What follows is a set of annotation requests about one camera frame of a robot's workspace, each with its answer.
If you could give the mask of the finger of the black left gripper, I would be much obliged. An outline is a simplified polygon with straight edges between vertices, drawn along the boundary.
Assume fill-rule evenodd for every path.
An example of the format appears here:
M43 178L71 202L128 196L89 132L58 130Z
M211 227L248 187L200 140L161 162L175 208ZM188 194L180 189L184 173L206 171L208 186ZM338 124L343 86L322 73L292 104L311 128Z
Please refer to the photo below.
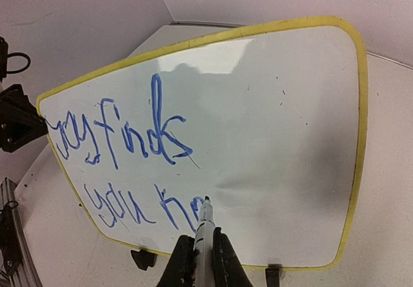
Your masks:
M45 120L38 115L21 84L13 84L1 92L1 124L3 123L7 127L22 124L35 129L45 128Z
M34 123L1 122L1 149L12 153L47 133L48 129L43 120Z

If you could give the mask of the white whiteboard marker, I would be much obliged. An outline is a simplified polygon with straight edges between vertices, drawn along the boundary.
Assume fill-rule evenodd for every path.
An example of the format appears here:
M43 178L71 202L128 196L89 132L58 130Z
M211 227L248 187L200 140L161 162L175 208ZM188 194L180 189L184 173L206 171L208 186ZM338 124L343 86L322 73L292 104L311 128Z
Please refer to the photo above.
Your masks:
M194 243L194 286L215 286L212 267L214 229L213 206L206 196L200 208Z

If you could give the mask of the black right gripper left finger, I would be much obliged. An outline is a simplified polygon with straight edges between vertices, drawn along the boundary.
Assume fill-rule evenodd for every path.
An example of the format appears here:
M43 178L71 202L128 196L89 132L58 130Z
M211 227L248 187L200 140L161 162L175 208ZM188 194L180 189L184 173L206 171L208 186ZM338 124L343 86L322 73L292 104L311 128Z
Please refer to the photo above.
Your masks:
M194 238L181 235L157 287L191 287L194 273Z

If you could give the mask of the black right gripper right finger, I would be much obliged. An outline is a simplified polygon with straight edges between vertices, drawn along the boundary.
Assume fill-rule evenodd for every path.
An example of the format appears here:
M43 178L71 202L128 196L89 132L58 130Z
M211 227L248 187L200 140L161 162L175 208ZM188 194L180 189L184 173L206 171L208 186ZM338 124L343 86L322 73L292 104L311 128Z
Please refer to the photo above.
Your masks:
M213 233L212 269L215 286L253 287L248 279L230 239L216 227Z

